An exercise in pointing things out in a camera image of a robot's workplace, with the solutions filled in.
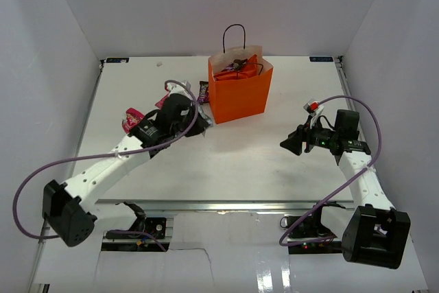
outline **black bracket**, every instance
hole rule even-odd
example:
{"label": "black bracket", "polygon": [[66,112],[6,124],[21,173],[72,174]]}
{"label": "black bracket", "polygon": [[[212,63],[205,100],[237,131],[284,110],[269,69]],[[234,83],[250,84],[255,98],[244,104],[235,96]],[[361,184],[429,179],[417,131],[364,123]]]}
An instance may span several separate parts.
{"label": "black bracket", "polygon": [[[149,233],[156,239],[163,239],[166,236],[166,218],[137,218],[128,231],[139,231]],[[142,239],[145,236],[135,235],[136,238]],[[126,234],[112,233],[107,231],[105,234],[106,239],[127,239]]]}
{"label": "black bracket", "polygon": [[[337,202],[326,202],[319,209],[314,211],[308,218],[300,223],[288,237],[290,238],[312,238],[312,237],[324,237],[333,235],[331,230],[322,224],[322,210],[323,207],[339,207],[345,209],[346,207],[338,204]],[[286,221],[286,226],[282,228],[289,228],[299,217],[286,216],[283,219]]]}
{"label": "black bracket", "polygon": [[343,257],[347,262],[397,269],[409,230],[405,212],[358,206],[343,234]]}
{"label": "black bracket", "polygon": [[65,191],[66,185],[55,180],[44,187],[43,218],[68,247],[82,243],[95,228],[96,217],[80,206],[79,197],[72,198]]}

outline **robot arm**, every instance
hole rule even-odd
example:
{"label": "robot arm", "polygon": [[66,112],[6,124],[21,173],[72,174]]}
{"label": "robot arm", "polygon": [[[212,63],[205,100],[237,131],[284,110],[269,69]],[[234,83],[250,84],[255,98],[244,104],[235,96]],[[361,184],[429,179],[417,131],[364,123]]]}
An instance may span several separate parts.
{"label": "robot arm", "polygon": [[323,128],[322,106],[316,102],[305,105],[309,117],[304,125],[281,143],[296,155],[314,146],[329,149],[346,179],[367,170],[349,185],[356,207],[354,214],[334,203],[320,207],[311,223],[323,226],[342,241],[345,260],[396,269],[401,264],[410,230],[410,218],[397,211],[385,196],[377,175],[368,167],[371,162],[366,142],[358,141],[359,113],[338,110],[334,128]]}
{"label": "robot arm", "polygon": [[195,123],[186,137],[204,133],[211,126],[212,121],[200,107],[194,119],[195,106],[181,86],[170,86],[169,89],[162,108],[153,110],[131,128],[108,157],[61,185],[53,180],[45,186],[43,217],[67,246],[83,242],[98,224],[100,229],[106,230],[136,230],[139,225],[136,220],[145,217],[136,205],[124,203],[96,207],[97,200],[128,172],[167,148],[167,142],[182,134],[193,120]]}

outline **white enclosure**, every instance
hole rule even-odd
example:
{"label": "white enclosure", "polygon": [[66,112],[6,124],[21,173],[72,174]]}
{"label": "white enclosure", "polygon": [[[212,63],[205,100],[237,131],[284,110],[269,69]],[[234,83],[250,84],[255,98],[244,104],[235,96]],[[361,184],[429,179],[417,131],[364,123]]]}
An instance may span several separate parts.
{"label": "white enclosure", "polygon": [[[37,167],[75,154],[97,59],[208,55],[220,49],[226,26],[242,23],[248,43],[263,45],[267,55],[345,56],[352,94],[372,106],[383,127],[381,184],[412,217],[420,265],[429,289],[439,292],[431,228],[439,193],[439,122],[431,110],[439,84],[439,0],[0,0],[0,6],[0,291],[26,292],[36,258],[37,243],[13,224],[14,192]],[[226,44],[240,45],[241,32],[230,32]],[[374,128],[361,115],[373,149]],[[43,223],[44,184],[68,173],[67,166],[48,170],[23,192],[19,215],[33,233]]]}
{"label": "white enclosure", "polygon": [[[373,0],[67,0],[99,58],[209,55],[244,24],[267,55],[344,54]],[[228,36],[240,45],[241,34]]]}

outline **black bag handle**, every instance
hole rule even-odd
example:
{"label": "black bag handle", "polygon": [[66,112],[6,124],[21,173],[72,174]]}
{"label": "black bag handle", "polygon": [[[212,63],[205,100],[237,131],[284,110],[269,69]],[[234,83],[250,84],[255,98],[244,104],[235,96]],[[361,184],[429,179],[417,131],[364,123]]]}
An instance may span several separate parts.
{"label": "black bag handle", "polygon": [[226,53],[226,46],[225,46],[225,44],[224,44],[224,39],[225,39],[225,37],[226,37],[226,32],[227,32],[227,30],[229,30],[231,27],[234,27],[234,26],[236,26],[236,25],[238,25],[238,26],[240,26],[240,27],[242,27],[242,30],[244,31],[244,49],[246,48],[246,29],[245,29],[245,27],[242,25],[242,24],[232,24],[232,25],[229,25],[225,30],[224,30],[224,33],[222,34],[222,52],[223,53]]}

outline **orange paper bag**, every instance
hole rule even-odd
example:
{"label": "orange paper bag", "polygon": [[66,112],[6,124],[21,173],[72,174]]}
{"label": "orange paper bag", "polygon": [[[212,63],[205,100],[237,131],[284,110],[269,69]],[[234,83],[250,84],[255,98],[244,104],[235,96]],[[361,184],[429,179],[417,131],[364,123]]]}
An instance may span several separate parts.
{"label": "orange paper bag", "polygon": [[[209,103],[217,124],[263,113],[273,74],[273,66],[263,59],[262,46],[246,46],[245,30],[244,47],[229,49],[224,46],[226,31],[223,52],[209,58]],[[221,79],[224,68],[235,60],[247,60],[247,64]]]}

